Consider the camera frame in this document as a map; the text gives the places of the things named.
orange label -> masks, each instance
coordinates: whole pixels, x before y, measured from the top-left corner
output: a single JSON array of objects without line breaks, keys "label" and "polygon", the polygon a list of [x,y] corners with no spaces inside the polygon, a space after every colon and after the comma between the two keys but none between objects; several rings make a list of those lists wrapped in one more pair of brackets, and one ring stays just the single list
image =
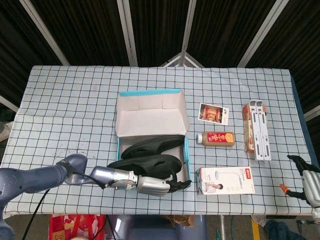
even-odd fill
[{"label": "orange label", "polygon": [[250,169],[249,168],[245,169],[245,175],[246,175],[246,179],[251,179],[251,174],[250,174]]},{"label": "orange label", "polygon": [[57,231],[52,234],[53,240],[65,240],[65,230]]},{"label": "orange label", "polygon": [[208,142],[210,143],[232,143],[234,137],[228,132],[211,132],[208,133]]}]

lamp box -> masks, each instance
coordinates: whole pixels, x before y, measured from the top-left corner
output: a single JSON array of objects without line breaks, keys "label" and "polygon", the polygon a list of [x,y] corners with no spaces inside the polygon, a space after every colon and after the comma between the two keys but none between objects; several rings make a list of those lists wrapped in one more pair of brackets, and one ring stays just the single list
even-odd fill
[{"label": "lamp box", "polygon": [[249,166],[201,167],[195,174],[200,195],[255,193],[254,180]]}]

white product box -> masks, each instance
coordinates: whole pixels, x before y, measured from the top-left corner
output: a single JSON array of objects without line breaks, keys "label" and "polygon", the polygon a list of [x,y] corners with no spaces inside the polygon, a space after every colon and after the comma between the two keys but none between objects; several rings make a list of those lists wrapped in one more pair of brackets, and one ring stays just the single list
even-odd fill
[{"label": "white product box", "polygon": [[198,194],[254,194],[249,166],[201,167],[196,171]]},{"label": "white product box", "polygon": [[[119,92],[116,104],[115,131],[118,136],[117,160],[128,147],[163,135],[186,135],[189,129],[186,98],[181,89]],[[177,181],[190,179],[189,145],[166,150],[182,162]]]}]

checkered tablecloth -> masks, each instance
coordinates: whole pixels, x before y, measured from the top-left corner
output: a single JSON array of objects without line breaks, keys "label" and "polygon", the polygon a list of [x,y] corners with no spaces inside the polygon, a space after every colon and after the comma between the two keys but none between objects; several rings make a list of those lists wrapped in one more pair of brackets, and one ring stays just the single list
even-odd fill
[{"label": "checkered tablecloth", "polygon": [[[164,197],[130,190],[63,184],[51,189],[41,213],[82,214],[310,214],[301,200],[284,196],[279,185],[302,191],[287,154],[310,156],[301,131],[291,76],[283,69],[138,68],[35,66],[15,117],[2,167],[22,170],[54,165],[67,155],[88,157],[86,173],[116,160],[118,92],[180,88],[184,90],[190,128],[191,179],[200,167],[251,166],[255,194],[198,195],[196,184]],[[267,106],[272,161],[255,161],[244,152],[242,106],[261,99]],[[197,119],[200,103],[230,109],[228,126]],[[204,131],[235,132],[236,145],[197,144]],[[43,192],[22,194],[7,213],[33,213]]]}]

open cardboard box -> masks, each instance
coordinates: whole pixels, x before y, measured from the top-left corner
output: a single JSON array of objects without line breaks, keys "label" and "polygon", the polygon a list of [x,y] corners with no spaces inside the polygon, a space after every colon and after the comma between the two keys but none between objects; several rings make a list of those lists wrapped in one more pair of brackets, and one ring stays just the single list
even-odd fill
[{"label": "open cardboard box", "polygon": [[[118,136],[117,161],[128,147],[163,135],[186,135],[189,120],[186,99],[181,89],[119,92],[116,104],[115,131]],[[182,162],[178,182],[190,179],[189,145],[164,151]]]}]

